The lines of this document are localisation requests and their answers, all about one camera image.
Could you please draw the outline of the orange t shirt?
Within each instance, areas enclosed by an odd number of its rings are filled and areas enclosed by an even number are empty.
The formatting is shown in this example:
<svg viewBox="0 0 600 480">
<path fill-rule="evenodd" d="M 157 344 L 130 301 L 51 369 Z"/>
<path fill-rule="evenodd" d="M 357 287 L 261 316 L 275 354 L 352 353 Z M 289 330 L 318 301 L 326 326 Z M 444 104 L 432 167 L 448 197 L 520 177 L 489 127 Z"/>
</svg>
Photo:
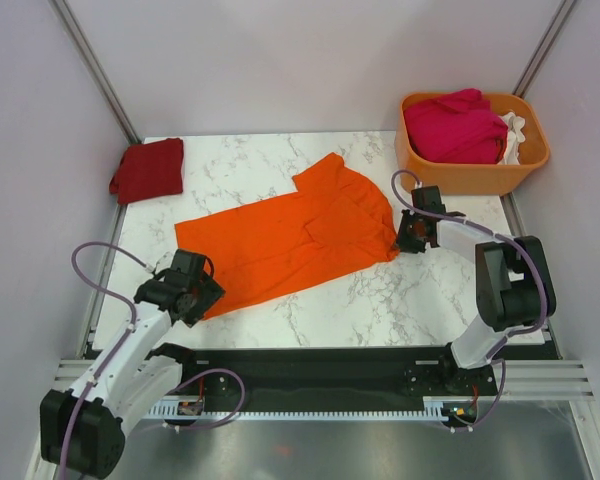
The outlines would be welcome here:
<svg viewBox="0 0 600 480">
<path fill-rule="evenodd" d="M 380 189 L 330 153 L 296 190 L 176 224 L 177 245 L 208 256 L 225 295 L 213 318 L 394 260 L 393 211 Z"/>
</svg>

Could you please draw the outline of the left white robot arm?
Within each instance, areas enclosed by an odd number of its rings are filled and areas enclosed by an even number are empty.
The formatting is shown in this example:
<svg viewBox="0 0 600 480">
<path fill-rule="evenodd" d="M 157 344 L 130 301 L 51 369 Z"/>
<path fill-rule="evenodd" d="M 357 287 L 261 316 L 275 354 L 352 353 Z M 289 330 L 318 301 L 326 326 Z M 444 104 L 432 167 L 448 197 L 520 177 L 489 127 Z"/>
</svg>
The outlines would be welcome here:
<svg viewBox="0 0 600 480">
<path fill-rule="evenodd" d="M 104 479 L 119 462 L 126 439 L 164 396 L 188 393 L 199 382 L 191 350 L 167 343 L 176 324 L 194 326 L 225 294 L 211 259 L 179 249 L 169 267 L 152 271 L 132 298 L 113 339 L 66 390 L 40 404 L 40 453 L 61 474 L 72 469 Z"/>
</svg>

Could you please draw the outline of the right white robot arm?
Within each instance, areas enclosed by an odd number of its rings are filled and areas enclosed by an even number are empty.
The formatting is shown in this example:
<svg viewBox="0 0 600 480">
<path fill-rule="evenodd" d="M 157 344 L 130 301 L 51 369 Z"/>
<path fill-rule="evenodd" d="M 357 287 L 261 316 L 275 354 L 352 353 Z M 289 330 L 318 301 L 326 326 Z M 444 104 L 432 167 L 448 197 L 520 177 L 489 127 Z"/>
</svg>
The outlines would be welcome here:
<svg viewBox="0 0 600 480">
<path fill-rule="evenodd" d="M 554 314 L 557 301 L 544 247 L 535 236 L 506 236 L 449 212 L 436 186 L 415 188 L 411 199 L 396 237 L 400 252 L 444 248 L 475 267 L 477 315 L 424 374 L 427 385 L 462 394 L 474 380 L 490 376 L 491 361 L 512 337 L 541 329 Z"/>
</svg>

